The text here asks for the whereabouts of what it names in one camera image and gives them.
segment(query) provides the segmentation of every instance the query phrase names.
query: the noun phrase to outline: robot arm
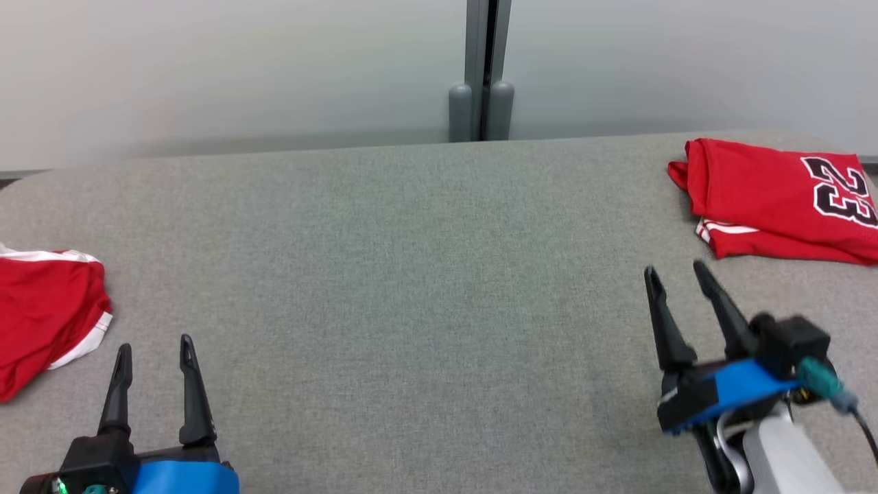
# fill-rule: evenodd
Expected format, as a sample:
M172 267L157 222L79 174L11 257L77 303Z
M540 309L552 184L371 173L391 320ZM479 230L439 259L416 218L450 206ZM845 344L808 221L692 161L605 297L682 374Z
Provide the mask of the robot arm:
M830 337L803 317L761 314L750 323L701 261L702 292L713 303L726 341L726 360L698 364L666 304L655 269L644 273L658 366L665 372L658 421L671 435L691 432L708 479L719 494L836 494L843 492L791 405L825 398L853 414L878 458L856 396L841 386L826 356Z
M238 494L238 476L220 462L216 430L207 402L195 345L180 338L185 420L179 447L136 454L129 441L128 388L131 346L119 348L97 435L73 440L57 472L32 476L20 494Z

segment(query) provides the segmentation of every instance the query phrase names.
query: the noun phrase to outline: blue tape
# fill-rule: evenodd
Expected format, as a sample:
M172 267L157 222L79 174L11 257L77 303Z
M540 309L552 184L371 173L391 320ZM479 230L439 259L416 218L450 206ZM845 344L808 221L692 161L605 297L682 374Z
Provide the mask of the blue tape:
M705 379L716 381L717 401L701 413L690 418L685 424L669 431L678 434L692 425L718 418L727 410L742 408L773 395L800 388L799 381L778 381L769 374L756 360L740 360L716 371Z
M238 475L219 463L156 461L140 466L133 494L241 494Z

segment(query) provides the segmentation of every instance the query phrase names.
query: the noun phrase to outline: red jersey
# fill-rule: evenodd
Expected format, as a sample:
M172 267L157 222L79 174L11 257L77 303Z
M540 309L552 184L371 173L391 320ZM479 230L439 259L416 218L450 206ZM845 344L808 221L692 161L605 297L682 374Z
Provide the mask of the red jersey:
M0 243L0 403L37 374L95 350L111 319L97 259Z
M717 258L878 264L878 214L856 155L696 139L686 156L668 175L688 192L702 218L695 233Z

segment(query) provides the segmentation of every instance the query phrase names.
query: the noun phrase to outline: wall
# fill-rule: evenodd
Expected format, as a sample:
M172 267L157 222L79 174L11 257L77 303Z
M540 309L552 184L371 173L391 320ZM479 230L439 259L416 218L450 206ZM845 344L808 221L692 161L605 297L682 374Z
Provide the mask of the wall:
M510 138L782 127L878 155L878 3L514 0Z
M0 171L444 142L466 2L0 5Z

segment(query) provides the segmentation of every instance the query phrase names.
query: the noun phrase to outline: gray fabric surface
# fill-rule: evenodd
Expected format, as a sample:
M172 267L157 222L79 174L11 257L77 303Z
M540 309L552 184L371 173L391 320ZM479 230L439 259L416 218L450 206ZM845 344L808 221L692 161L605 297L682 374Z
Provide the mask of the gray fabric surface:
M187 157L10 185L0 239L104 261L116 318L0 406L0 491L94 433L124 342L133 443L175 445L188 332L244 492L708 492L694 441L659 431L643 286L653 263L700 357L721 357L691 267L709 251L665 173L692 137ZM878 426L874 269L709 265L748 315L828 330ZM851 419L796 416L847 489L878 491Z

